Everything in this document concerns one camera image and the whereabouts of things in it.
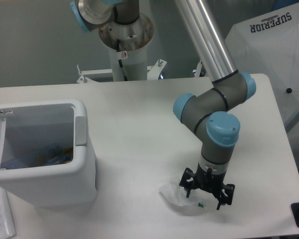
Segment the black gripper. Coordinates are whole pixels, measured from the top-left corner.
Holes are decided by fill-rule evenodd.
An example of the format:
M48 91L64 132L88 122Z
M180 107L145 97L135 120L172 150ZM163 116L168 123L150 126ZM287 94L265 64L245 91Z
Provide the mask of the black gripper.
M216 175L208 171L209 169L202 169L199 164L196 173L193 173L190 168L185 169L179 186L183 187L186 191L186 198L189 198L192 190L201 189L212 193L218 200L216 210L219 210L224 205L232 205L235 185L223 183L226 175L225 172Z

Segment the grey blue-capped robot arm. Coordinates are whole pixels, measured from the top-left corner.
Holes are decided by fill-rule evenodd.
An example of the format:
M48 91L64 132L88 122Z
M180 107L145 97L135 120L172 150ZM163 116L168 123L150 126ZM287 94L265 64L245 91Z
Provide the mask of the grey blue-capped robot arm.
M178 0L176 6L212 83L205 93L181 95L173 105L178 120L202 141L196 171L186 168L179 184L187 194L200 189L211 193L219 206L231 205L235 186L223 180L240 122L229 111L255 94L256 83L238 71L206 1ZM147 58L141 51L154 30L151 20L140 13L137 0L73 0L70 7L81 30L98 30L109 48L115 81L148 77Z

